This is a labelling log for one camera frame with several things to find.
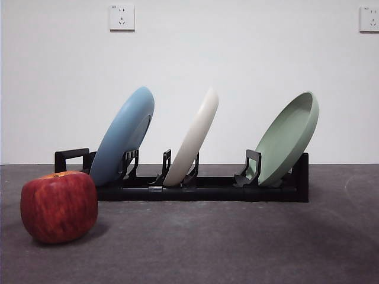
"electrical outlet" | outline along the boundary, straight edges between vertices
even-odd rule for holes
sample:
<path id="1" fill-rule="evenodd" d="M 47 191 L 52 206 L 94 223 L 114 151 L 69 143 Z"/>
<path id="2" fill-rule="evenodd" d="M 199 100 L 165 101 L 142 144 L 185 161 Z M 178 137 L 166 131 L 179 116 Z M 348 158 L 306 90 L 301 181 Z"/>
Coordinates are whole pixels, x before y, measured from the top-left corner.
<path id="1" fill-rule="evenodd" d="M 379 33 L 379 6 L 360 7 L 359 31 L 362 33 Z"/>
<path id="2" fill-rule="evenodd" d="M 134 31 L 134 5 L 112 5 L 109 7 L 111 31 Z"/>

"sage green plate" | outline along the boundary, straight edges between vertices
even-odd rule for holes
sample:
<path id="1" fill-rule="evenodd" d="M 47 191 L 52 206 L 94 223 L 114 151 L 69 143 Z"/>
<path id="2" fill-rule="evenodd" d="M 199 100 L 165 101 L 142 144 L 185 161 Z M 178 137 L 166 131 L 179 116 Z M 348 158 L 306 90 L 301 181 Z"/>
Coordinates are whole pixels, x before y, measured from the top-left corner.
<path id="1" fill-rule="evenodd" d="M 277 186 L 305 151 L 319 118 L 319 104 L 310 93 L 302 93 L 276 117 L 259 142 L 262 153 L 260 186 Z M 251 179 L 255 161 L 250 160 L 246 177 Z"/>

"blue plate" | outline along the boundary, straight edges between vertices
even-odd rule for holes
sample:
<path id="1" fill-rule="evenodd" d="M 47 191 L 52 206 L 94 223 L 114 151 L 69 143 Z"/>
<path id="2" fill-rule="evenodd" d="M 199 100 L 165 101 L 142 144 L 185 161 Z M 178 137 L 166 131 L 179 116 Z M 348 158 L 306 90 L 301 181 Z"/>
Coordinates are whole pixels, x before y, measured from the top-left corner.
<path id="1" fill-rule="evenodd" d="M 111 123 L 99 146 L 89 175 L 97 186 L 120 177 L 126 151 L 138 149 L 154 113 L 154 97 L 147 87 L 135 91 Z"/>

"gray carpet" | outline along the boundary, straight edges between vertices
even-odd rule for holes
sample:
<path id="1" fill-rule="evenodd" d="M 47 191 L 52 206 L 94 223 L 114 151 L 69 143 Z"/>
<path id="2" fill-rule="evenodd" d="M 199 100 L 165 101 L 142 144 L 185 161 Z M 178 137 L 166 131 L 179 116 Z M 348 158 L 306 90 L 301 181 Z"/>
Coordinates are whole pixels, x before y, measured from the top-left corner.
<path id="1" fill-rule="evenodd" d="M 52 171 L 1 166 L 1 283 L 379 283 L 379 165 L 310 166 L 307 204 L 99 202 L 88 234 L 48 246 L 20 192 Z"/>

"red apple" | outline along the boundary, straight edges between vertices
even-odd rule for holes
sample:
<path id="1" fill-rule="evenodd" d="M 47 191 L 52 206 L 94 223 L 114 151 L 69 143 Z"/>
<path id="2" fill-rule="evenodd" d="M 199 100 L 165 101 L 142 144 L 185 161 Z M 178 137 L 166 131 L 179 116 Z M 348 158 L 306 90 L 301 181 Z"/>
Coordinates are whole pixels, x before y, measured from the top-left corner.
<path id="1" fill-rule="evenodd" d="M 20 207 L 24 226 L 34 238 L 43 243 L 71 241 L 96 222 L 96 187 L 86 173 L 54 173 L 26 183 Z"/>

